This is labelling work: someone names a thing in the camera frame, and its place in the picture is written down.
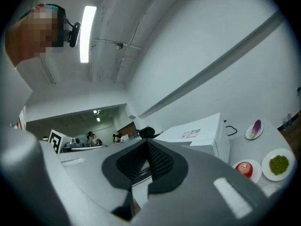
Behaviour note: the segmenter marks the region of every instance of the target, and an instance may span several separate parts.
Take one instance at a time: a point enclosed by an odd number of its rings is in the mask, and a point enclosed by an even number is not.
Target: eggplant
[[[253,139],[257,135],[257,133],[260,131],[260,128],[261,128],[261,121],[257,120],[251,132],[251,139]]]

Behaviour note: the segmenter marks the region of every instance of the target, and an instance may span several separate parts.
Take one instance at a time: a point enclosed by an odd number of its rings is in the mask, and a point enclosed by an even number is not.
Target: red apple
[[[244,174],[247,178],[250,178],[253,174],[252,165],[246,161],[241,162],[239,165],[236,166],[235,169],[239,171],[241,174]]]

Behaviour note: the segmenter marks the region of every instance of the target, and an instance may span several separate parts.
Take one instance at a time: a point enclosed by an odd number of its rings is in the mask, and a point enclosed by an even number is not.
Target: fluorescent light
[[[81,21],[80,44],[79,44],[79,54],[80,54],[81,63],[89,62],[90,33],[91,33],[95,12],[96,12],[96,7],[85,6],[83,20]]]

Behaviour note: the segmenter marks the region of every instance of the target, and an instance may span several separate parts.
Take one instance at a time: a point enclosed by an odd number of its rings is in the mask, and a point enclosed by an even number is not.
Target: table
[[[272,123],[265,118],[262,118],[260,120],[261,123],[263,124],[263,132],[257,139],[248,140],[245,137],[245,132],[248,129],[248,127],[240,129],[244,131],[243,135],[240,135],[233,139],[230,138],[229,165],[233,166],[238,161],[244,159],[255,160],[261,165],[264,157],[270,151],[273,151],[278,148],[285,148],[292,152],[289,144],[286,142],[286,140],[283,138],[283,136],[280,134],[277,128],[275,128],[272,125]],[[296,169],[297,169],[297,162],[295,163],[293,172],[287,178],[277,182],[267,179],[264,176],[264,174],[262,174],[261,178],[257,182],[257,185],[260,188],[263,188],[265,186],[275,184],[284,188],[291,181]]]

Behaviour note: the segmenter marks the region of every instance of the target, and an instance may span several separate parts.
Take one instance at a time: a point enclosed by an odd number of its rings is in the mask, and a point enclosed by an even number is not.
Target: bowl of green food
[[[269,152],[262,161],[262,172],[272,181],[286,178],[293,170],[295,156],[287,149],[279,148]]]

